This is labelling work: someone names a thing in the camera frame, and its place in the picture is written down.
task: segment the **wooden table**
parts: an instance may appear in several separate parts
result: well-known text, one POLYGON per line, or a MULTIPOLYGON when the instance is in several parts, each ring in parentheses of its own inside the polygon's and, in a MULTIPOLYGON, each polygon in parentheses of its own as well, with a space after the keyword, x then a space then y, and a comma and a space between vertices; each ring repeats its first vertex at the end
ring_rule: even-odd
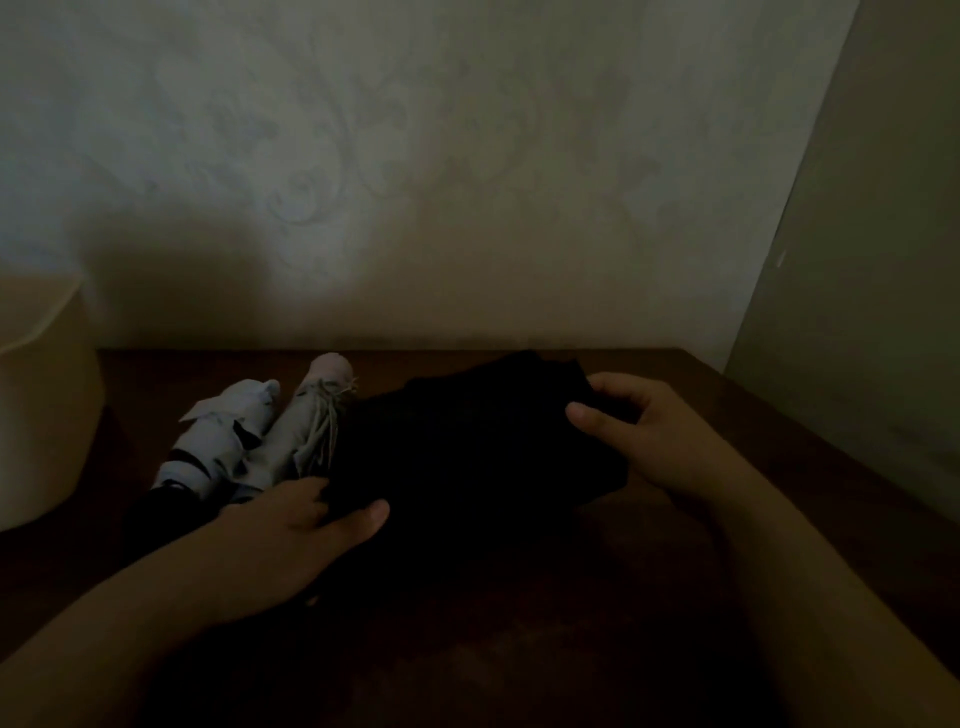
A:
MULTIPOLYGON (((362 393, 502 352, 353 352, 362 393)), ((546 352, 662 378, 777 483, 960 671, 960 527, 680 351, 546 352)), ((103 352, 108 409, 77 493, 0 534, 0 656, 118 567, 120 521, 190 404, 233 381, 290 393, 309 352, 103 352)), ((157 677, 147 724, 779 722, 706 531, 628 487, 429 583, 325 595, 216 630, 157 677)))

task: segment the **wall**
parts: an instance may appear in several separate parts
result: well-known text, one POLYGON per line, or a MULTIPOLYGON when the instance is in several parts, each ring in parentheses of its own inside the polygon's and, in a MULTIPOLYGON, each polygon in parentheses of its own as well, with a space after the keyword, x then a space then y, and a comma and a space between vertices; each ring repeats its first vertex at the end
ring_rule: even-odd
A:
POLYGON ((728 374, 960 520, 958 37, 861 3, 728 374))
POLYGON ((34 0, 0 250, 109 346, 725 362, 855 0, 34 0))

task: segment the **wallpaper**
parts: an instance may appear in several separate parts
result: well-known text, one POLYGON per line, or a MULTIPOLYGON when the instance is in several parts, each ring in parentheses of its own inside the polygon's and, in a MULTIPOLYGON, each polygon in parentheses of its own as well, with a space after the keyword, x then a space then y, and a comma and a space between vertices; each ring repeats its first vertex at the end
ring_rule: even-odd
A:
POLYGON ((855 4, 10 4, 0 259, 108 346, 722 366, 855 4))

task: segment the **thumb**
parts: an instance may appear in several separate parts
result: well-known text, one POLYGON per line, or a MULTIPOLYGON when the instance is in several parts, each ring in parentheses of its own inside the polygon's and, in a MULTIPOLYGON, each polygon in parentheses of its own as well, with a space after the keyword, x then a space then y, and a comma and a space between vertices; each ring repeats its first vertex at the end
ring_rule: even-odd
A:
POLYGON ((566 418, 582 432, 606 443, 621 455, 636 447, 636 427, 577 401, 566 406, 566 418))
POLYGON ((324 568, 355 546, 372 538, 390 516, 386 500, 375 500, 366 508, 329 523, 312 534, 314 546, 324 560, 324 568))

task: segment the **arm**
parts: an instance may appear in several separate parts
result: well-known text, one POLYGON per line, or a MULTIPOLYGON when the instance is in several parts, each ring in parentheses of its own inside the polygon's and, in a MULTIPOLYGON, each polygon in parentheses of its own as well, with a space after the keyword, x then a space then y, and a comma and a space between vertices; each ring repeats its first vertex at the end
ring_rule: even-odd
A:
POLYGON ((325 481, 282 483, 82 596, 0 666, 0 725, 115 725, 151 671, 208 627, 275 606, 389 515, 380 500, 323 527, 325 481))
POLYGON ((590 382, 643 414, 628 425, 572 403, 570 421, 707 515, 795 722, 960 725, 960 683, 669 386, 614 374, 590 382))

